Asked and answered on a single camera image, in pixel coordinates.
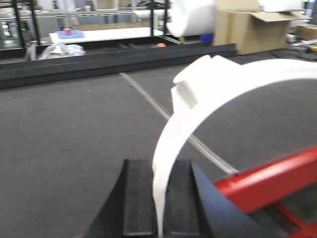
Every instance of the open cardboard box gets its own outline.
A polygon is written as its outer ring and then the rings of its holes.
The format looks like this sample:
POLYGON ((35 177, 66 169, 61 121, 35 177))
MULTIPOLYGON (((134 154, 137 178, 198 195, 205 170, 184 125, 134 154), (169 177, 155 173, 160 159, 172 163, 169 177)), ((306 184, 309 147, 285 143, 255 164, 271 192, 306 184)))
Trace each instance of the open cardboard box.
POLYGON ((309 41, 317 39, 317 25, 304 24, 296 27, 295 35, 309 41))
POLYGON ((309 19, 296 12, 258 12, 258 0, 215 0, 215 45, 235 43, 245 55, 283 48, 290 20, 309 19))

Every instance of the red bar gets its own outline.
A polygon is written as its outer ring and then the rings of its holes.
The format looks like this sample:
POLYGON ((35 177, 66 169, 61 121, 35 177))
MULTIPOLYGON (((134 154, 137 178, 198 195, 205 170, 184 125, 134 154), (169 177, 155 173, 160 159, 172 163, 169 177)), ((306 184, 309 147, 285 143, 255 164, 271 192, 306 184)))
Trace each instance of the red bar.
POLYGON ((288 224, 300 229, 288 236, 288 238, 317 238, 317 222, 312 225, 307 225, 280 202, 273 203, 270 207, 284 218, 288 224))
POLYGON ((259 210, 317 181, 317 146, 217 182, 246 213, 259 210))
POLYGON ((317 238, 317 222, 313 223, 312 225, 308 226, 307 229, 303 229, 297 231, 287 238, 317 238))

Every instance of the white cylinder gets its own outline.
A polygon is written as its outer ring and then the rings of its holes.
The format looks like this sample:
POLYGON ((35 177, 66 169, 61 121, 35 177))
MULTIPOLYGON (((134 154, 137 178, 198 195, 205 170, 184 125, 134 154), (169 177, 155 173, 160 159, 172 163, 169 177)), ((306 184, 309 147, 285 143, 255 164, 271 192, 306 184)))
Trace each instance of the white cylinder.
POLYGON ((210 34, 216 23, 214 0, 174 0, 172 22, 167 24, 175 37, 210 34))

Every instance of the red cup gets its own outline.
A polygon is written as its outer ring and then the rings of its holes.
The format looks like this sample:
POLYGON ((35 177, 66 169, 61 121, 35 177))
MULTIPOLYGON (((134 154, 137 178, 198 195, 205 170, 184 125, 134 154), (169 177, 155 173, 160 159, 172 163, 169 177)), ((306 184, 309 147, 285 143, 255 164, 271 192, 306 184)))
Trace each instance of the red cup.
POLYGON ((70 28, 65 28, 63 29, 63 32, 65 33, 65 36, 70 36, 71 35, 71 29, 70 28))

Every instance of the blue tray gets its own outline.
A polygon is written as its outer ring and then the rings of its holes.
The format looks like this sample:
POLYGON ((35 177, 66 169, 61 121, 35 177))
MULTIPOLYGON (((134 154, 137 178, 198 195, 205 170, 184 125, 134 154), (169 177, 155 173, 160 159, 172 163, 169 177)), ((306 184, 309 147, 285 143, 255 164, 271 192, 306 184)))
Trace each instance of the blue tray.
POLYGON ((63 31, 56 31, 56 33, 60 39, 74 39, 85 37, 84 33, 81 30, 72 30, 71 35, 65 35, 65 32, 63 31))

